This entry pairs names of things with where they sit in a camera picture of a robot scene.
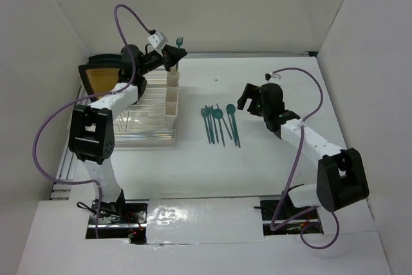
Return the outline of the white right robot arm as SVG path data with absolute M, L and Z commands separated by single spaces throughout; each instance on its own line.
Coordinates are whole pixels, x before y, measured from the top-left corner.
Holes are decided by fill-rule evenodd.
M 334 212 L 370 195 L 361 154 L 354 148 L 343 149 L 309 128 L 300 116 L 285 108 L 283 90 L 278 84 L 246 84 L 238 99 L 238 109 L 251 103 L 247 111 L 263 118 L 275 136 L 300 149 L 315 167 L 316 181 L 295 185 L 281 202 L 287 218 L 296 218 L 304 207 L 323 207 Z

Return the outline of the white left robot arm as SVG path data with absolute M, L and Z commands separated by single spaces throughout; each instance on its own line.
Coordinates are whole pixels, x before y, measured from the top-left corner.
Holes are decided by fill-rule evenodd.
M 79 66 L 91 102 L 74 106 L 68 147 L 84 164 L 89 176 L 97 181 L 92 210 L 97 218 L 105 216 L 118 223 L 127 215 L 124 192 L 115 178 L 110 159 L 115 148 L 113 121 L 141 99 L 147 88 L 147 73 L 159 67 L 171 71 L 185 56 L 187 51 L 175 46 L 166 45 L 161 52 L 143 53 L 134 44 L 128 44 L 119 54 L 94 55 Z M 101 69 L 109 70 L 107 77 L 115 81 L 104 93 L 96 91 L 90 78 L 92 71 Z

